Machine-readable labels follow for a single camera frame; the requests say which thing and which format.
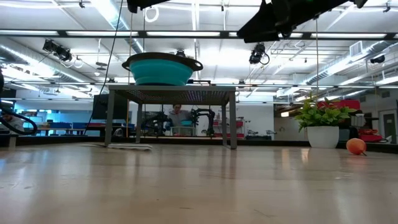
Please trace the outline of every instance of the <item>doorway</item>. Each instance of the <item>doorway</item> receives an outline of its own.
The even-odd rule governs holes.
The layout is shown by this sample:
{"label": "doorway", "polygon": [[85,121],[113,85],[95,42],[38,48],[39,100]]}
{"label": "doorway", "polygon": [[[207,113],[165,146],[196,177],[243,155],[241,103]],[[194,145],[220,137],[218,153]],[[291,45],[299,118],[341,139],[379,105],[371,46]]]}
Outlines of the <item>doorway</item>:
{"label": "doorway", "polygon": [[381,122],[381,135],[384,138],[391,136],[391,143],[397,144],[397,111],[381,111],[380,112]]}

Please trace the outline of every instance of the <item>man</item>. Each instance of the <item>man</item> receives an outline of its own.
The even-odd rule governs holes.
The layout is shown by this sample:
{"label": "man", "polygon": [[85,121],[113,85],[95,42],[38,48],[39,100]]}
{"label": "man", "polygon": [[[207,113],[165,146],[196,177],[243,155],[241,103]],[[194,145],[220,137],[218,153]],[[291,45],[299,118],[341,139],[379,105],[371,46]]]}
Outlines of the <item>man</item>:
{"label": "man", "polygon": [[181,110],[181,105],[173,105],[173,110],[169,114],[169,118],[172,120],[173,127],[181,127],[181,121],[186,121],[191,119],[191,112],[186,110]]}
{"label": "man", "polygon": [[[17,130],[20,130],[20,131],[25,131],[25,130],[24,130],[24,122],[23,122],[23,120],[21,120],[21,119],[15,117],[15,116],[13,116],[13,115],[6,114],[6,113],[4,113],[4,112],[1,112],[1,117],[2,117],[5,121],[7,121],[7,123],[8,123],[9,125],[11,125],[13,128],[15,128],[15,129],[17,129]],[[8,128],[5,127],[5,125],[0,124],[0,130],[2,130],[2,129],[6,129],[6,130],[7,130]]]}

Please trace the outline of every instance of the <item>white pot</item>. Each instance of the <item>white pot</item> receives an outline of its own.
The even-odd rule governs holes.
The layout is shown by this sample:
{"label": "white pot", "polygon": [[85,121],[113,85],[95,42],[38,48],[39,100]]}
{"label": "white pot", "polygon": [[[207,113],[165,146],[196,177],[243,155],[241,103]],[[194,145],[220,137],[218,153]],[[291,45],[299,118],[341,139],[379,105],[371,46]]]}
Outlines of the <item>white pot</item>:
{"label": "white pot", "polygon": [[337,146],[339,136],[338,127],[308,127],[307,132],[311,147],[333,149]]}

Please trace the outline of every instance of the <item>floor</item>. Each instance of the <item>floor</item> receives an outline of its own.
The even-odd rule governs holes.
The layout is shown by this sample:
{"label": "floor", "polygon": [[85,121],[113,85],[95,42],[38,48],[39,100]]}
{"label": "floor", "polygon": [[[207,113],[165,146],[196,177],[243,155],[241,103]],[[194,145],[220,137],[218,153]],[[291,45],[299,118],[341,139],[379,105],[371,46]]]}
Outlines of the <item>floor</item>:
{"label": "floor", "polygon": [[398,155],[90,144],[0,151],[0,223],[398,223]]}

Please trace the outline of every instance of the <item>orange ball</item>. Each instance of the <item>orange ball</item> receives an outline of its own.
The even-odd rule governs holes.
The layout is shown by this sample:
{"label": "orange ball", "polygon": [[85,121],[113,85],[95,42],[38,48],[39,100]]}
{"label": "orange ball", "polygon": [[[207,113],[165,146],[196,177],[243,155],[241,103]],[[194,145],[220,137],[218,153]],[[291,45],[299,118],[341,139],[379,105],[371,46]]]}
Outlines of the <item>orange ball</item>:
{"label": "orange ball", "polygon": [[347,149],[354,155],[361,155],[366,151],[366,143],[362,139],[353,138],[348,140]]}

